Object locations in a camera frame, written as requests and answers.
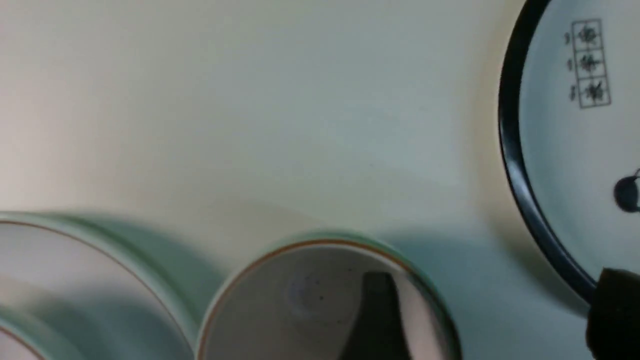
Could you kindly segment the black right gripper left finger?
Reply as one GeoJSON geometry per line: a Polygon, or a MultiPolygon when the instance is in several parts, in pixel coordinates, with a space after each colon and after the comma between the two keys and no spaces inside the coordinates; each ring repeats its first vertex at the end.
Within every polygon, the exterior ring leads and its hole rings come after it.
{"type": "Polygon", "coordinates": [[[388,272],[366,272],[362,278],[358,316],[341,360],[410,360],[398,290],[388,272]]]}

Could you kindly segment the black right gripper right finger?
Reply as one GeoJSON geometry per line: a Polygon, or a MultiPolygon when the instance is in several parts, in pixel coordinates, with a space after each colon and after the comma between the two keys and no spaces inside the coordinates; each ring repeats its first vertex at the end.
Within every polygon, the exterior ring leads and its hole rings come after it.
{"type": "Polygon", "coordinates": [[[585,339],[595,360],[640,358],[639,274],[603,269],[590,303],[585,339]]]}

